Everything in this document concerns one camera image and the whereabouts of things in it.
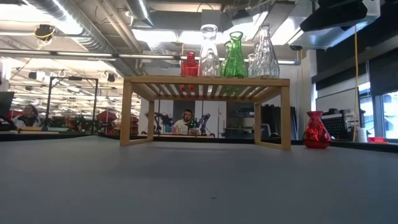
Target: glass vase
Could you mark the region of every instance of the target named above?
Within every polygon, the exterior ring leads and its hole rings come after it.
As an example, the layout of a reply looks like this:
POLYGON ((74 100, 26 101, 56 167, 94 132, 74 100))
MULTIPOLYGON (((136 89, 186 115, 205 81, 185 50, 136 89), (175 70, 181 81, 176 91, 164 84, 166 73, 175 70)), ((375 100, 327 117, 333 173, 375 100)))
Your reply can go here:
POLYGON ((279 78, 279 64, 272 46, 269 24, 260 26, 260 44, 256 52, 256 75, 263 78, 279 78))
POLYGON ((225 47, 225 51, 226 52, 225 52, 225 60, 223 60, 223 62, 221 63, 221 73, 220 73, 220 75, 222 77, 225 77, 225 74, 224 74, 225 66, 226 66, 226 63, 228 61, 229 54, 231 53, 231 47, 232 47, 231 41, 228 41, 227 43, 225 43, 224 47, 225 47))
POLYGON ((217 77, 220 75, 220 60, 216 47, 217 26, 207 24, 203 25, 200 30, 203 43, 200 50, 199 76, 217 77))
POLYGON ((254 64, 254 61, 256 60, 256 54, 249 54, 248 55, 249 59, 249 68, 248 68, 248 77, 249 78, 256 78, 256 65, 254 64))
POLYGON ((326 149, 331 139, 321 120, 323 111, 309 111, 307 114, 310 121, 304 132, 304 145, 309 149, 326 149))
MULTIPOLYGON (((195 61, 195 53, 188 52, 187 59, 181 64, 181 76, 182 77, 197 77, 198 76, 198 64, 195 61)), ((181 85, 181 90, 185 91, 185 87, 181 85)))
POLYGON ((248 76, 246 66, 244 64, 242 55, 242 32, 232 32, 231 37, 231 52, 229 53, 228 61, 225 66, 225 77, 245 78, 248 76))

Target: computer monitor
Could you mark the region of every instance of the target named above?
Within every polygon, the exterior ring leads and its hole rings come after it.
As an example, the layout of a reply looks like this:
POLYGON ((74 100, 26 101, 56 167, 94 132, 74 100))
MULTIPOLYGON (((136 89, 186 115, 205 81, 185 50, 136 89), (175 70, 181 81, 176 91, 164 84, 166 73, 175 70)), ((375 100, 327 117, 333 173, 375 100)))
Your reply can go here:
POLYGON ((14 92, 0 92, 0 117, 7 118, 14 92))

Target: person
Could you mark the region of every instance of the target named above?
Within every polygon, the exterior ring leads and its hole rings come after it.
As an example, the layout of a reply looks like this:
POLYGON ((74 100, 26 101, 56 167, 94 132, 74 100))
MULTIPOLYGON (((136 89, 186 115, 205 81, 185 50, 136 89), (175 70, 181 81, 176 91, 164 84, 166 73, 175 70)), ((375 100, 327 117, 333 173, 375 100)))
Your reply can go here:
POLYGON ((23 127, 40 127, 41 125, 39 114, 33 105, 25 106, 22 115, 16 116, 12 121, 18 129, 23 127))
POLYGON ((188 125, 192 121, 192 110, 185 109, 181 120, 174 123, 175 134, 197 134, 197 128, 190 128, 188 132, 188 125))

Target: red glass bottle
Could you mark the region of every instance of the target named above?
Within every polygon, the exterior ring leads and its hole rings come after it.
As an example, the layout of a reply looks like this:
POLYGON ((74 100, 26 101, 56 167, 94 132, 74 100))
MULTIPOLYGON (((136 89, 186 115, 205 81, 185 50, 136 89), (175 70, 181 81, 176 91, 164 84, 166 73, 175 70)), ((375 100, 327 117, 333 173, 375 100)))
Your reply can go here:
POLYGON ((321 120, 323 111, 309 111, 307 114, 310 121, 304 132, 304 145, 309 149, 326 149, 330 145, 330 135, 321 120))
MULTIPOLYGON (((198 63, 195 61, 195 53, 188 52, 187 60, 181 64, 181 76, 182 77, 197 77, 198 76, 198 63)), ((182 85, 181 90, 185 91, 185 87, 182 85)))

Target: ceiling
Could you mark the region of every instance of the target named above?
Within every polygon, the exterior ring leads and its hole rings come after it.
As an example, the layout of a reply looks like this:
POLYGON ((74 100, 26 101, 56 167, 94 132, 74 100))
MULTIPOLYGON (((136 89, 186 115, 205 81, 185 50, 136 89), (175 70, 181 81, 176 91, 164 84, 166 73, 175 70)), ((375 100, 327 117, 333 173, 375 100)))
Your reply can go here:
MULTIPOLYGON (((121 35, 121 25, 119 22, 123 22, 124 26, 130 27, 131 18, 127 12, 127 4, 125 0, 115 0, 111 2, 111 7, 105 7, 108 12, 115 12, 121 21, 116 19, 116 16, 111 16, 113 20, 119 24, 117 27, 114 26, 106 16, 103 8, 99 7, 102 0, 73 0, 74 4, 80 9, 91 24, 100 32, 100 34, 106 39, 106 41, 112 46, 112 48, 119 53, 146 53, 153 54, 152 49, 148 46, 145 37, 141 39, 137 32, 133 31, 130 33, 132 39, 126 41, 121 35)), ((213 11, 218 14, 225 12, 226 17, 232 17, 236 10, 245 8, 247 6, 257 6, 262 1, 228 1, 228 0, 207 0, 205 2, 184 0, 180 1, 148 1, 148 5, 151 10, 151 15, 158 14, 158 19, 163 20, 164 26, 167 28, 175 27, 173 18, 171 15, 181 14, 195 14, 196 17, 201 18, 202 9, 209 10, 211 7, 213 11)), ((266 1, 261 7, 258 7, 253 12, 254 16, 257 13, 266 12, 269 14, 267 19, 260 21, 258 24, 263 22, 271 22, 274 25, 274 31, 286 20, 287 16, 295 7, 296 1, 266 1), (272 8, 274 8, 275 17, 272 15, 272 8)), ((183 19, 177 21, 183 27, 183 19)), ((25 4, 2 4, 0 7, 0 48, 2 49, 24 49, 24 50, 52 50, 52 51, 71 51, 71 52, 87 52, 87 49, 81 45, 78 41, 78 35, 69 35, 58 27, 59 21, 49 14, 44 14, 36 10, 33 6, 25 4), (43 45, 41 41, 33 35, 33 31, 38 28, 40 24, 51 24, 57 27, 56 33, 52 38, 51 42, 47 45, 43 45)), ((254 27, 250 32, 256 34, 254 27)), ((167 54, 186 54, 188 51, 194 51, 197 55, 200 52, 200 41, 195 42, 193 39, 188 39, 184 42, 180 40, 181 35, 184 31, 195 31, 200 39, 200 26, 191 26, 190 30, 181 29, 167 29, 177 35, 175 41, 164 41, 164 33, 160 35, 152 36, 152 38, 159 38, 162 43, 165 53, 167 54)), ((243 54, 247 57, 248 54, 254 52, 253 45, 257 42, 258 35, 253 39, 244 41, 243 43, 243 54)), ((218 52, 220 57, 225 57, 225 49, 223 42, 218 44, 218 52)), ((289 49, 287 45, 276 45, 275 52, 281 60, 297 60, 297 53, 289 49)), ((119 68, 113 66, 112 63, 100 60, 62 60, 59 58, 24 58, 24 57, 2 57, 2 62, 8 64, 11 69, 11 91, 16 92, 16 98, 13 102, 13 108, 20 110, 26 104, 34 104, 37 109, 43 113, 47 107, 47 93, 49 91, 49 77, 50 76, 78 76, 83 78, 97 78, 99 80, 98 86, 98 102, 97 112, 103 111, 105 108, 111 108, 115 111, 121 110, 121 94, 123 92, 123 76, 133 75, 135 73, 142 72, 148 75, 180 75, 179 62, 167 62, 166 67, 161 68, 157 65, 157 62, 151 62, 148 60, 137 61, 133 59, 123 60, 123 63, 128 67, 132 68, 133 73, 123 73, 119 68), (40 78, 33 80, 28 77, 29 72, 37 72, 40 78), (115 82, 108 82, 106 77, 107 74, 115 74, 115 82)), ((93 109, 94 99, 94 87, 95 84, 91 81, 70 81, 70 80, 56 80, 58 84, 52 89, 52 97, 50 104, 50 113, 52 115, 65 115, 70 114, 83 114, 91 116, 93 109), (80 91, 73 92, 71 87, 81 87, 80 91)), ((138 115, 140 112, 141 99, 137 95, 132 96, 132 112, 138 115)))

